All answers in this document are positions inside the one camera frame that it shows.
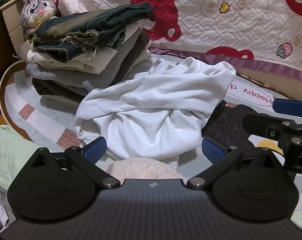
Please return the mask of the patterned play mat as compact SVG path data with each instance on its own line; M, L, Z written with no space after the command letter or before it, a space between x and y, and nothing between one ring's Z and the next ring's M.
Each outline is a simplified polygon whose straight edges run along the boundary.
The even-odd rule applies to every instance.
M1 86L4 89L2 109L9 124L20 135L55 152L75 145L84 146L74 131L78 103L61 96L39 95L24 63L13 65ZM270 148L283 164L283 152L276 141L248 134L241 125L242 118L249 112L275 116L270 102L277 96L242 77L235 77L224 100L211 115L210 123L204 127L204 135L222 145L235 143L241 147Z

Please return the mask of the cream fluffy fabric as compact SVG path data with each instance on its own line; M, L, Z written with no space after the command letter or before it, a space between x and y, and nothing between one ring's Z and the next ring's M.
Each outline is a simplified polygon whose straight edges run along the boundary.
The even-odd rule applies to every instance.
M182 174L170 165L149 158L129 158L115 161L107 167L107 173L118 179L121 184L125 179L182 179L188 181Z

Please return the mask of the grey bunny plush toy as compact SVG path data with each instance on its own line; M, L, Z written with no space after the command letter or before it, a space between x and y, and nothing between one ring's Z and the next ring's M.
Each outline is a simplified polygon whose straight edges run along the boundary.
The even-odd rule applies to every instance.
M21 0L24 6L20 13L20 23L24 38L33 33L43 22L56 17L57 7L53 0Z

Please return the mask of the cream folded garment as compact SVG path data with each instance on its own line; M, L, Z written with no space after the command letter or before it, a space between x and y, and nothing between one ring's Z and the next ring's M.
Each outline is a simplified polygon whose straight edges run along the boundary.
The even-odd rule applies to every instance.
M120 64L133 48L142 28L137 23L125 29L124 43L118 49L103 47L95 54L81 53L67 63L53 59L47 53L41 53L32 48L31 44L24 42L18 51L18 56L25 63L36 63L46 69L63 69L79 71L90 74L100 74L108 65Z

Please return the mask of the dark green frayed jeans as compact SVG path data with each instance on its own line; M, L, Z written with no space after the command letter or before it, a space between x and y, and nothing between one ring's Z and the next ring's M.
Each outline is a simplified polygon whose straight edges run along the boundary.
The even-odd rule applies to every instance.
M118 50L125 41L126 27L148 18L152 10L144 2L53 18L41 23L28 40L36 51L67 63L81 53L94 55L103 47Z

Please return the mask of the white hoodie sweatshirt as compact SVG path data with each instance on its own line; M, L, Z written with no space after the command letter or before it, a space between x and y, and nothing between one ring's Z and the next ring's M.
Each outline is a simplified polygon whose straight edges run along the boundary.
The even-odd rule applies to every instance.
M121 159L177 160L200 146L201 130L235 76L224 61L157 59L147 72L92 90L79 104L75 132L85 143L104 137Z

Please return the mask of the white quilt with red bears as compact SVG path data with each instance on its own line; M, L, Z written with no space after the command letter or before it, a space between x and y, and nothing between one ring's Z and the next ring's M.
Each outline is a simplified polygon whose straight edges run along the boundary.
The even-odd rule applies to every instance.
M62 15L149 3L143 22L160 49L250 60L302 82L302 0L53 0Z

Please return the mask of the beige bedside cabinet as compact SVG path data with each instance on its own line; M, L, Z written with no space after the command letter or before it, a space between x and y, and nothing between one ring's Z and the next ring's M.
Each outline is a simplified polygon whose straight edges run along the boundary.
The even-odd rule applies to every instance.
M10 0L0 7L16 53L18 53L20 46L25 42L24 29L20 23L20 13L23 5L21 0Z

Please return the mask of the dark brown folded garment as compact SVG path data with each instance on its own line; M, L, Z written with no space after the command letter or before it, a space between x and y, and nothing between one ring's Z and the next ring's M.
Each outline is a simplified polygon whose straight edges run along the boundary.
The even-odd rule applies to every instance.
M26 71L40 95L59 95L81 102L94 89L105 89L123 81L136 64L150 57L149 36L142 32L130 37L100 74L71 70L49 70L30 63Z

